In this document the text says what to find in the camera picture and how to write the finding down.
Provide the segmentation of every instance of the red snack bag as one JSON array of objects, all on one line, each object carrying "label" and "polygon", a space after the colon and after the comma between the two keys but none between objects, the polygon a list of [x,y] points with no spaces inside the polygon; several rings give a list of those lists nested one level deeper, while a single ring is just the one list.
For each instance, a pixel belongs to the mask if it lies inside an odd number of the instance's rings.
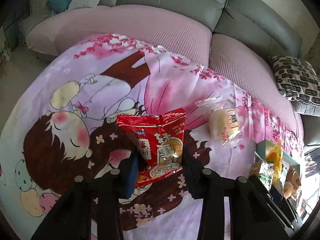
[{"label": "red snack bag", "polygon": [[136,188],[164,179],[182,169],[186,113],[182,108],[161,115],[120,114],[116,124],[137,145],[146,165]]}]

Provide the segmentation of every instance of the pink sofa cover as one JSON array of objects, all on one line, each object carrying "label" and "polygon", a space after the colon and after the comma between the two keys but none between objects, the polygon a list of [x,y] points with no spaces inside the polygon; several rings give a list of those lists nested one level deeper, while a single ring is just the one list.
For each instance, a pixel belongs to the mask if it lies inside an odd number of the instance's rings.
[{"label": "pink sofa cover", "polygon": [[28,48],[60,55],[96,33],[117,33],[208,65],[212,33],[201,23],[161,8],[144,5],[98,6],[63,12],[40,23],[26,37]]},{"label": "pink sofa cover", "polygon": [[209,66],[268,107],[303,140],[300,114],[295,114],[290,101],[279,94],[271,67],[259,55],[236,39],[215,34]]}]

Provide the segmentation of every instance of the snack package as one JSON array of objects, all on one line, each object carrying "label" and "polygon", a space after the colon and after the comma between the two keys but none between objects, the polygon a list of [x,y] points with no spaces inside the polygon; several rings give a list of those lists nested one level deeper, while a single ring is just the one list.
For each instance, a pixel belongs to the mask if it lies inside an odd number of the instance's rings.
[{"label": "snack package", "polygon": [[300,182],[300,176],[294,167],[292,166],[290,167],[285,181],[290,182],[292,184],[293,189],[291,193],[292,193],[292,196],[296,198],[300,191],[301,182]]},{"label": "snack package", "polygon": [[218,97],[197,101],[195,105],[201,107],[207,114],[209,131],[213,139],[222,140],[224,144],[238,142],[242,128],[239,125],[235,104]]},{"label": "snack package", "polygon": [[185,118],[182,108],[162,115],[117,116],[116,124],[137,145],[145,160],[136,188],[145,187],[182,169]]},{"label": "snack package", "polygon": [[291,182],[285,182],[284,186],[283,186],[283,195],[285,197],[285,199],[288,199],[292,193],[293,193],[294,189],[293,189],[293,185],[291,184]]},{"label": "snack package", "polygon": [[273,165],[273,162],[266,162],[254,152],[253,165],[250,169],[249,176],[257,176],[268,191],[271,189],[273,174],[275,172],[273,170]]},{"label": "snack package", "polygon": [[279,179],[280,174],[282,172],[282,140],[279,140],[278,143],[270,150],[268,155],[266,156],[267,162],[273,162],[273,170],[275,171],[273,175],[272,184]]}]

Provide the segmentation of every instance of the cartoon print blanket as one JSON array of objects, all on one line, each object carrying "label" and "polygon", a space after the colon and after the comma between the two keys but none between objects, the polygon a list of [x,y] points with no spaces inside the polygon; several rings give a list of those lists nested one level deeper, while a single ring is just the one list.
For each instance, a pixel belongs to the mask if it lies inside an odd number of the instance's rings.
[{"label": "cartoon print blanket", "polygon": [[[228,92],[243,140],[221,149],[195,101]],[[161,46],[100,34],[56,58],[18,101],[0,139],[0,208],[18,236],[30,239],[74,182],[98,178],[130,156],[132,142],[115,125],[118,114],[162,114],[184,108],[184,145],[221,176],[247,176],[255,142],[283,140],[297,161],[302,144],[256,99],[213,70]],[[97,236],[92,200],[92,239]],[[183,172],[120,200],[125,239],[196,239],[202,200],[186,190]],[[226,233],[229,231],[228,200]]]}]

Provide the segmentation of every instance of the black and white pillow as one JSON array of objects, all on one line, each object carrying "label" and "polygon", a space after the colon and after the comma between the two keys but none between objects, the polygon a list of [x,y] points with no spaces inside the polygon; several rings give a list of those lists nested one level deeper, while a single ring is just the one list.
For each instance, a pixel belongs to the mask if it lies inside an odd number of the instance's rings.
[{"label": "black and white pillow", "polygon": [[311,64],[295,57],[269,57],[278,90],[290,101],[320,106],[319,79]]}]

